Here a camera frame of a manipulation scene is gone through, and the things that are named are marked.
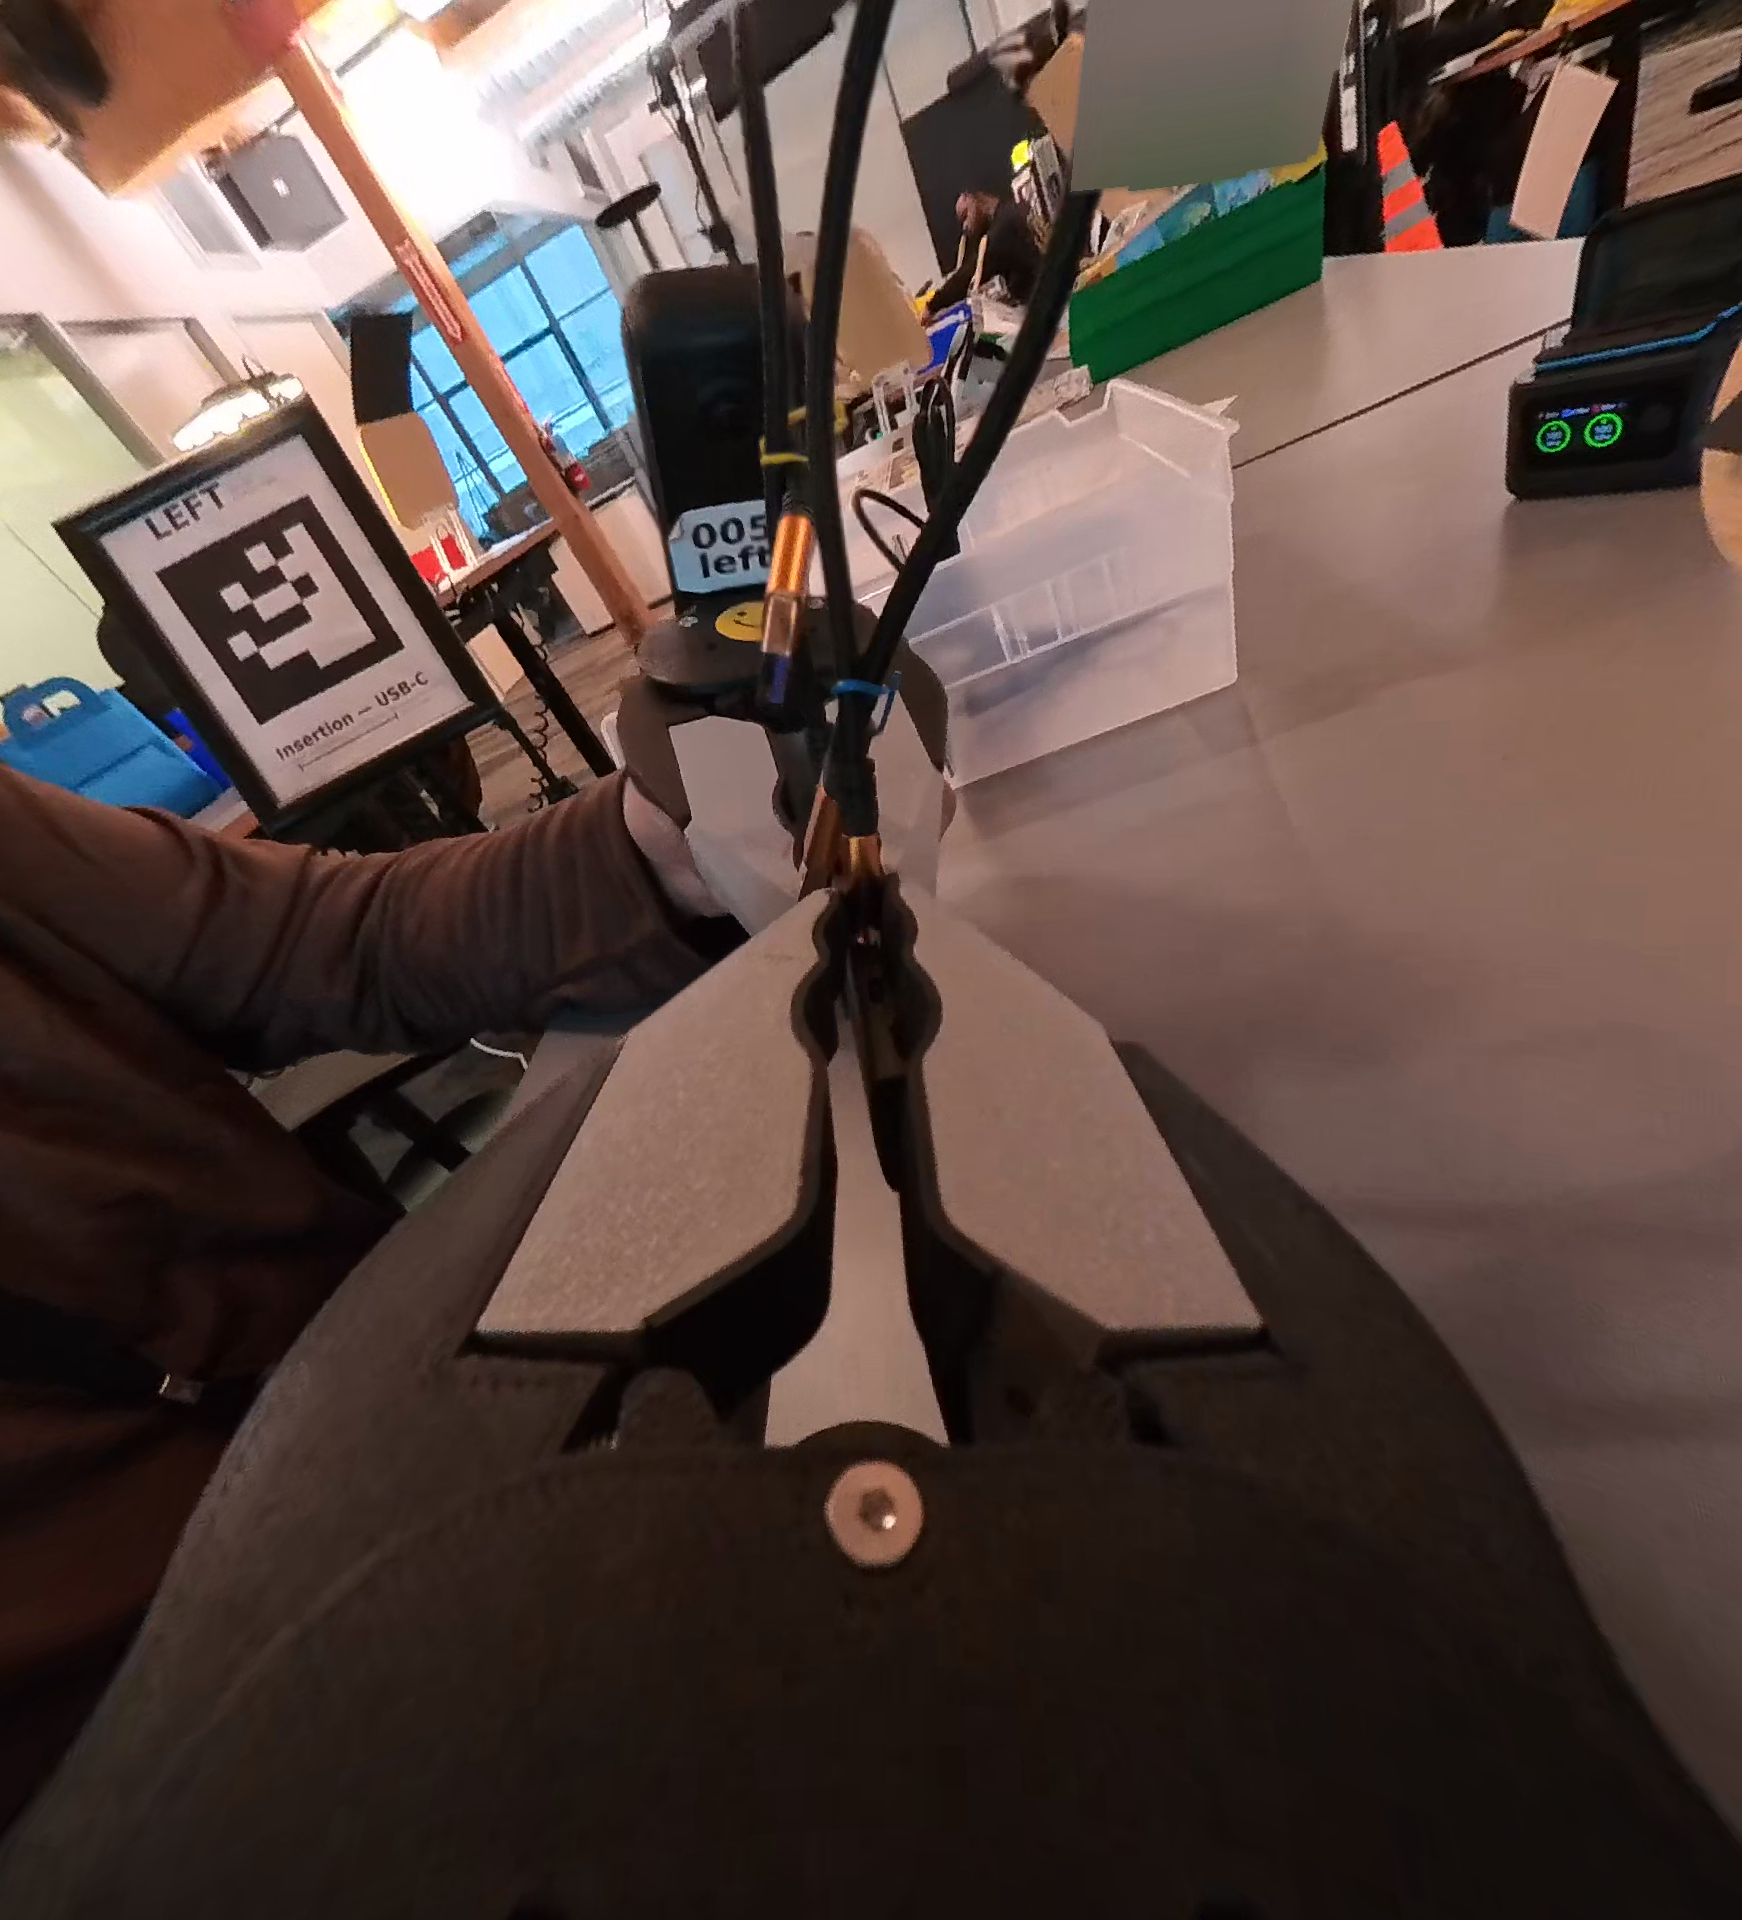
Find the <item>wooden post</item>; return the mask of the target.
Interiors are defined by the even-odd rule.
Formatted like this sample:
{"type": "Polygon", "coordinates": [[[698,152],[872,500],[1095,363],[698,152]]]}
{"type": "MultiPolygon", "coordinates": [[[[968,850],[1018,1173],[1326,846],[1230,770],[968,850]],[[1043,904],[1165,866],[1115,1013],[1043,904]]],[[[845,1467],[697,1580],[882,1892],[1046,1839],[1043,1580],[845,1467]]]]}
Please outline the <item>wooden post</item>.
{"type": "Polygon", "coordinates": [[[486,406],[503,445],[518,457],[527,486],[552,518],[578,572],[596,590],[610,628],[633,648],[648,630],[648,597],[629,575],[607,535],[596,527],[591,510],[572,491],[562,470],[548,456],[537,418],[527,406],[503,355],[446,269],[443,254],[421,225],[414,224],[405,203],[400,203],[376,165],[369,158],[342,87],[313,54],[302,27],[282,30],[271,68],[330,155],[336,172],[352,186],[366,220],[376,228],[434,330],[451,348],[455,367],[486,406]]]}

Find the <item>person's left forearm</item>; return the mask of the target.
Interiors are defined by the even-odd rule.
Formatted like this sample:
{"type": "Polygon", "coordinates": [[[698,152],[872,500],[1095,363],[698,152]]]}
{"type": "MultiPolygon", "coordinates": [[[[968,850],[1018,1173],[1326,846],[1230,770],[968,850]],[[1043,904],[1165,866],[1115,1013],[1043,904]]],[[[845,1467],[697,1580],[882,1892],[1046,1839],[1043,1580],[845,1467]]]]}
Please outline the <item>person's left forearm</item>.
{"type": "Polygon", "coordinates": [[[231,840],[0,764],[0,927],[241,1069],[633,1016],[743,945],[629,774],[386,853],[231,840]]]}

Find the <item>black charging case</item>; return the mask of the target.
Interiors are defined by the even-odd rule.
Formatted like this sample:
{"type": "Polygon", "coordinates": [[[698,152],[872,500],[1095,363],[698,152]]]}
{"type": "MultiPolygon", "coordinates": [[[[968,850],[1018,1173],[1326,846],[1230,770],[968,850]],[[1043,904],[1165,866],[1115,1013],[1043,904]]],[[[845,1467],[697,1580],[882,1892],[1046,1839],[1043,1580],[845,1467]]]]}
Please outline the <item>black charging case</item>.
{"type": "Polygon", "coordinates": [[[1742,172],[1624,207],[1579,252],[1576,306],[1507,394],[1515,500],[1689,488],[1742,341],[1742,172]]]}

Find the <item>black square panel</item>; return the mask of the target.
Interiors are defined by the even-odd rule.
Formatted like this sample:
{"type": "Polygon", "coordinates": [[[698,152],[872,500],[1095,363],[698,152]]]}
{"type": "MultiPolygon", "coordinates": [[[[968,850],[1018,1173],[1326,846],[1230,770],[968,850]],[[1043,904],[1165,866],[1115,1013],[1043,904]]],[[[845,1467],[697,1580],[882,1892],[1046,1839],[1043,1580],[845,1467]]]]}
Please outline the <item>black square panel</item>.
{"type": "Polygon", "coordinates": [[[414,416],[414,314],[352,314],[349,375],[356,428],[414,416]]]}

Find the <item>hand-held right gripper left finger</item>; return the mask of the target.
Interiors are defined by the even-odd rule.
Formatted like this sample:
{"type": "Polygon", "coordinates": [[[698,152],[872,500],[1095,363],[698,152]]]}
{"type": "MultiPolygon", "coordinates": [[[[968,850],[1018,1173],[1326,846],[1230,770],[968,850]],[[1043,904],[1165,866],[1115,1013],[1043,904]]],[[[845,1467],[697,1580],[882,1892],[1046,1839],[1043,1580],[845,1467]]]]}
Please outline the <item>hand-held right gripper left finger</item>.
{"type": "Polygon", "coordinates": [[[473,1352],[670,1369],[733,1413],[805,1345],[828,1301],[832,915],[800,900],[620,1044],[473,1352]]]}

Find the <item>clear plastic bin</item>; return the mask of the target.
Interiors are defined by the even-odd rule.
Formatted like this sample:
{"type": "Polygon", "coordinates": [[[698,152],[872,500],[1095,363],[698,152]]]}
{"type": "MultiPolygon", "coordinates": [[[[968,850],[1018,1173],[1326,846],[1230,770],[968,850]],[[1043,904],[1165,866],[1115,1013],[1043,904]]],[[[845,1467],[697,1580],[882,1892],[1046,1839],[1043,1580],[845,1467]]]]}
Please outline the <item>clear plastic bin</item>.
{"type": "Polygon", "coordinates": [[[1111,378],[1012,430],[909,623],[960,787],[1235,682],[1235,428],[1111,378]]]}

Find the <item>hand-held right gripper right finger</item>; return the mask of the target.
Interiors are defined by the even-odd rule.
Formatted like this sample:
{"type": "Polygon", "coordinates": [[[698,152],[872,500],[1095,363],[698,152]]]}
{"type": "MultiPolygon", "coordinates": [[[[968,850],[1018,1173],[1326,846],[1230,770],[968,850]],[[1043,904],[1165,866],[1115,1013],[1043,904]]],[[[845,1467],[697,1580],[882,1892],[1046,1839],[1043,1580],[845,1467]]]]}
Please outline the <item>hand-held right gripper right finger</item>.
{"type": "Polygon", "coordinates": [[[1107,1027],[930,896],[882,901],[882,1161],[954,1443],[1271,1332],[1107,1027]]]}

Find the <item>pendant lamp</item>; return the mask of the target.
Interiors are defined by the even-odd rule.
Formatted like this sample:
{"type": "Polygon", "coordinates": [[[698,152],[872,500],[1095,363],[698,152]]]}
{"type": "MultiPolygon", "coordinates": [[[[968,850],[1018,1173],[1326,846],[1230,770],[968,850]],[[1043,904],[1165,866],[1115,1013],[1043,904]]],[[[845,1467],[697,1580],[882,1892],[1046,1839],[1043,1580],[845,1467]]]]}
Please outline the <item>pendant lamp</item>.
{"type": "Polygon", "coordinates": [[[309,389],[296,375],[251,367],[197,402],[192,416],[173,430],[173,449],[190,456],[206,445],[230,442],[306,396],[309,389]]]}

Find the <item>white paper tag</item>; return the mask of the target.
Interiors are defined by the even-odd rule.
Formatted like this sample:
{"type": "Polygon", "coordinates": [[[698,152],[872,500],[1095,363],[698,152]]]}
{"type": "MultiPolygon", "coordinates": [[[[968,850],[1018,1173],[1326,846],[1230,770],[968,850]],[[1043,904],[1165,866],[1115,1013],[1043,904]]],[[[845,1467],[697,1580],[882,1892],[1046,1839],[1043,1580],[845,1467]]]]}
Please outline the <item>white paper tag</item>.
{"type": "Polygon", "coordinates": [[[1539,97],[1539,114],[1507,208],[1511,231],[1535,240],[1562,235],[1579,172],[1614,97],[1618,80],[1610,74],[1585,61],[1559,66],[1539,97]]]}

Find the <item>black ceiling speaker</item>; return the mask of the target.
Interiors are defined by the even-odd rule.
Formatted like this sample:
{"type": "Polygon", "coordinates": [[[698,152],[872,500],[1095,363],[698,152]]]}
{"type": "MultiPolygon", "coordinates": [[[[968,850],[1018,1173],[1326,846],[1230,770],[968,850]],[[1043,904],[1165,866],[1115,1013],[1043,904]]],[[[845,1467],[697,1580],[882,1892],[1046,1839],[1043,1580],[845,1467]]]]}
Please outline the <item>black ceiling speaker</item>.
{"type": "Polygon", "coordinates": [[[262,252],[309,252],[344,225],[344,211],[302,138],[262,131],[214,150],[206,176],[262,252]]]}

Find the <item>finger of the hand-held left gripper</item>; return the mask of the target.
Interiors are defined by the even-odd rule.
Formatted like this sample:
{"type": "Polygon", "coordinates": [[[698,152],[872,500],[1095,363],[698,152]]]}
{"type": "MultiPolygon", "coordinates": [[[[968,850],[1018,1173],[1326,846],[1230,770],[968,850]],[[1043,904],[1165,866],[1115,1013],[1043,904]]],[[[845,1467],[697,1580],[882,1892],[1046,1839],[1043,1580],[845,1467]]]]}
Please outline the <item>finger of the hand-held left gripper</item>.
{"type": "Polygon", "coordinates": [[[794,835],[776,804],[770,734],[747,722],[705,715],[673,730],[673,754],[698,876],[747,932],[764,932],[800,896],[794,835]]]}
{"type": "Polygon", "coordinates": [[[878,740],[872,751],[882,870],[896,876],[906,900],[940,896],[940,866],[954,787],[920,740],[878,740]]]}

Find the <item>green bin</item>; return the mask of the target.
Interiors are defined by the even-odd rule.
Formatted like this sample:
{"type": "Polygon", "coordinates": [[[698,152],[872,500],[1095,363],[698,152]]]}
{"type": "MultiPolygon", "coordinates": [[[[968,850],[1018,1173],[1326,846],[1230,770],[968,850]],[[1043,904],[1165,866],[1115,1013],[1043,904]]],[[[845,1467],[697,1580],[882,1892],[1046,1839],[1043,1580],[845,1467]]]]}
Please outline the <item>green bin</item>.
{"type": "Polygon", "coordinates": [[[1210,208],[1156,245],[1169,217],[1135,235],[1109,273],[1076,288],[1073,363],[1091,378],[1115,378],[1316,285],[1323,186],[1317,165],[1227,211],[1210,208]]]}

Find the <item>black easel stand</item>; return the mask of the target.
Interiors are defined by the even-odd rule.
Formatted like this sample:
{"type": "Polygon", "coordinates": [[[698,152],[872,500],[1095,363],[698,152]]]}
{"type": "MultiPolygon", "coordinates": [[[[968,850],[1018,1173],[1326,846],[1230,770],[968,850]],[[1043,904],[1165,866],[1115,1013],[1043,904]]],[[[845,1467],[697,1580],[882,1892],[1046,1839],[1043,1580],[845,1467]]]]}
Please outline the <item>black easel stand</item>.
{"type": "Polygon", "coordinates": [[[238,823],[224,835],[320,850],[401,850],[524,823],[616,770],[524,610],[489,593],[460,597],[451,626],[492,682],[500,719],[469,722],[443,746],[296,823],[238,823]]]}

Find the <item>framed marker sign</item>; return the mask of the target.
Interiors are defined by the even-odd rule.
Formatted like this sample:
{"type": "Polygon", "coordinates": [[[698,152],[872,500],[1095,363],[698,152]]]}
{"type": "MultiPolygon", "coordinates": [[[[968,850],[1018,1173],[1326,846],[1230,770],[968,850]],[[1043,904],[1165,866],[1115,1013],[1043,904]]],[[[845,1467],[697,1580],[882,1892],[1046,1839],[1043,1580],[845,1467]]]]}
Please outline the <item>framed marker sign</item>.
{"type": "Polygon", "coordinates": [[[503,725],[388,512],[299,398],[55,521],[262,829],[503,725]]]}

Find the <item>blue tote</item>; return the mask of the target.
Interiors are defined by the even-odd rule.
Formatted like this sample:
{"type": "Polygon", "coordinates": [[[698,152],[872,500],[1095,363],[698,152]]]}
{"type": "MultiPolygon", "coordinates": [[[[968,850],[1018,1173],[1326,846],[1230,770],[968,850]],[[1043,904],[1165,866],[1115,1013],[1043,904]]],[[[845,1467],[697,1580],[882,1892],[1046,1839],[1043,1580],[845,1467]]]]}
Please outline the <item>blue tote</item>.
{"type": "Polygon", "coordinates": [[[115,691],[57,675],[0,699],[0,760],[21,774],[125,808],[196,818],[224,787],[115,691]]]}

